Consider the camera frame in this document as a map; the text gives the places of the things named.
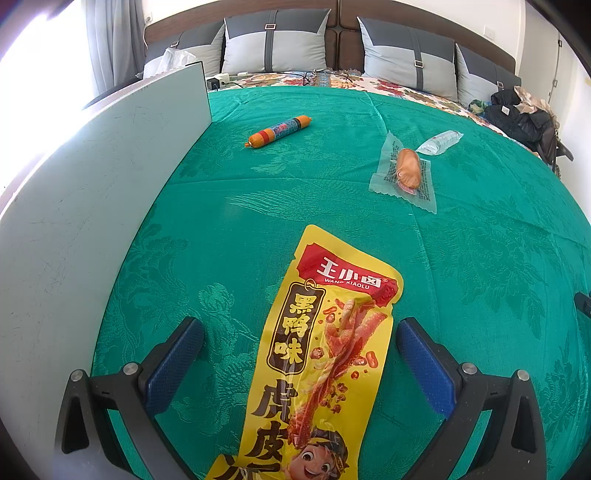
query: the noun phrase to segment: cartoon boy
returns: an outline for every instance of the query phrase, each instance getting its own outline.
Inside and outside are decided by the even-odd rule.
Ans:
[[[338,480],[347,468],[347,447],[339,432],[314,428],[310,441],[284,469],[287,480]]]

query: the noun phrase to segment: bright window light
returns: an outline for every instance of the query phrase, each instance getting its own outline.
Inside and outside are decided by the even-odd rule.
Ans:
[[[85,18],[74,0],[52,20],[33,20],[0,61],[0,193],[77,130],[93,97]]]

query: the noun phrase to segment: pillow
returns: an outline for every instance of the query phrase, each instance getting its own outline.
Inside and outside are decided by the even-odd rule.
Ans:
[[[217,75],[220,73],[224,29],[224,22],[220,20],[151,43],[146,55],[144,78],[151,77],[156,73],[162,55],[169,47],[186,50],[195,55],[198,60],[203,62],[206,77]]]
[[[471,101],[490,102],[491,95],[521,85],[521,79],[481,57],[478,53],[456,44],[457,96],[468,107]]]
[[[324,31],[329,13],[329,8],[294,8],[227,17],[222,72],[326,70]]]
[[[365,74],[457,102],[451,38],[417,28],[360,18]]]

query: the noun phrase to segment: green cloth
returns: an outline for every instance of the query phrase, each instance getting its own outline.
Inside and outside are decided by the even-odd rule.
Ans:
[[[407,100],[344,89],[269,87],[212,93],[213,124],[144,220],[113,287],[93,375],[141,360],[185,315],[206,341],[158,421],[204,477],[236,453],[259,337],[304,227],[315,224],[404,277],[395,320],[414,316],[460,362],[534,379],[548,478],[589,436],[591,321],[573,304],[591,286],[591,227],[556,176],[512,141]],[[254,132],[296,115],[311,125],[260,150]],[[433,157],[437,215],[369,191],[390,130],[417,148],[453,129]],[[483,433],[483,414],[454,478]],[[391,339],[363,440],[361,480],[403,476],[437,430]],[[146,477],[115,423],[132,466]]]

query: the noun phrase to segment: light switch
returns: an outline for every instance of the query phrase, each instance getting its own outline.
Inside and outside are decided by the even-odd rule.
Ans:
[[[491,27],[484,27],[484,36],[489,40],[495,39],[495,31]]]

